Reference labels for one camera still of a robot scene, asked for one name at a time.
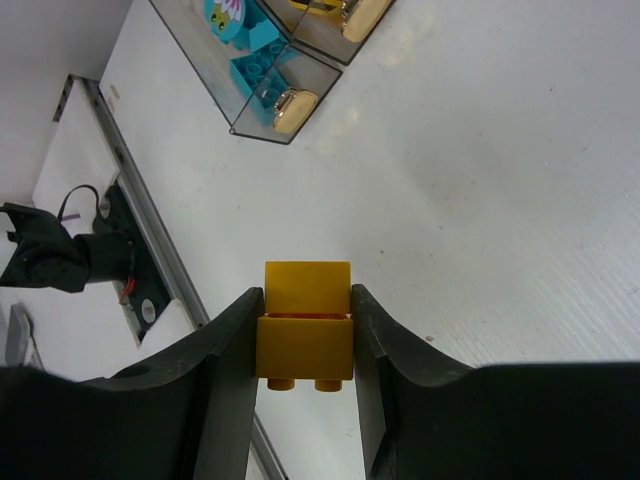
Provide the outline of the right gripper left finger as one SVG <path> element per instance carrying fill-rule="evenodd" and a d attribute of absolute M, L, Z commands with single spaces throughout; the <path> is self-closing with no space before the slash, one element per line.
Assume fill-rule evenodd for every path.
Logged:
<path fill-rule="evenodd" d="M 258 381 L 263 292 L 110 378 L 1 372 L 5 479 L 241 479 Z"/>

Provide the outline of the teal base lego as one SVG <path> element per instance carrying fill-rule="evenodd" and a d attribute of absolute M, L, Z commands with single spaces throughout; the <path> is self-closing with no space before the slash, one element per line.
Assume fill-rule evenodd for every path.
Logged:
<path fill-rule="evenodd" d="M 276 101 L 292 87 L 280 68 L 300 56 L 295 49 L 287 47 L 274 61 L 250 53 L 230 60 L 232 80 L 264 125 L 272 124 Z"/>

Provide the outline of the teal frog lego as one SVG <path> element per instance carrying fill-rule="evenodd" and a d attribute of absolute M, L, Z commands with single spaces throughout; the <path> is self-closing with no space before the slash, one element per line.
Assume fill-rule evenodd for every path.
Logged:
<path fill-rule="evenodd" d="M 211 33 L 223 44 L 249 48 L 249 31 L 258 21 L 260 9 L 250 0 L 205 0 L 203 16 Z"/>

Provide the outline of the yellow lego plate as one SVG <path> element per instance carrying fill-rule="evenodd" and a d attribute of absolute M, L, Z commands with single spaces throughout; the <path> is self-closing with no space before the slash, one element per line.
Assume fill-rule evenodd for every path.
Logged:
<path fill-rule="evenodd" d="M 289 4 L 299 10 L 314 15 L 334 15 L 342 9 L 342 0 L 289 0 Z"/>

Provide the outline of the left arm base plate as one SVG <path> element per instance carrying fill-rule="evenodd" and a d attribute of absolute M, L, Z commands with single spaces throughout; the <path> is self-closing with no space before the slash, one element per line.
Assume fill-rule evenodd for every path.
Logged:
<path fill-rule="evenodd" d="M 96 234 L 114 234 L 127 245 L 124 277 L 117 280 L 120 306 L 139 343 L 155 325 L 171 301 L 156 261 L 142 235 L 129 201 L 120 186 L 110 186 L 103 203 L 109 213 L 98 213 L 92 227 Z"/>

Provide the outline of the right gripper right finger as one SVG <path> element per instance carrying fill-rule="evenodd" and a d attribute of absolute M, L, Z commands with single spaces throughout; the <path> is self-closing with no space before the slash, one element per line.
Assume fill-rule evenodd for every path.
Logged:
<path fill-rule="evenodd" d="M 467 366 L 351 293 L 370 479 L 635 479 L 635 362 Z"/>

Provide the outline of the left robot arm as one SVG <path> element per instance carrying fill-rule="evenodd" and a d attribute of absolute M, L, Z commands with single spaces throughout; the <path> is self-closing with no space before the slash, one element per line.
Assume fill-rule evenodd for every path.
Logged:
<path fill-rule="evenodd" d="M 133 276 L 134 244 L 121 232 L 72 237 L 50 212 L 13 203 L 1 206 L 1 220 L 3 287 L 79 293 Z"/>

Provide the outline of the teal lego brick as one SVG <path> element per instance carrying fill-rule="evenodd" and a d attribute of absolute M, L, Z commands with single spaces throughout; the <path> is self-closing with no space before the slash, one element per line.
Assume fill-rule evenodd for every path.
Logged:
<path fill-rule="evenodd" d="M 276 60 L 289 46 L 289 39 L 270 20 L 256 23 L 249 29 L 249 51 L 252 56 Z"/>

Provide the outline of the yellow square lego brick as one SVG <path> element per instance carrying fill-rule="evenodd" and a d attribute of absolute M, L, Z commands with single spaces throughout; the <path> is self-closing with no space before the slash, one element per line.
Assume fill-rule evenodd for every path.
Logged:
<path fill-rule="evenodd" d="M 342 318 L 262 316 L 257 321 L 255 373 L 271 390 L 286 391 L 298 380 L 338 392 L 353 379 L 354 323 Z"/>

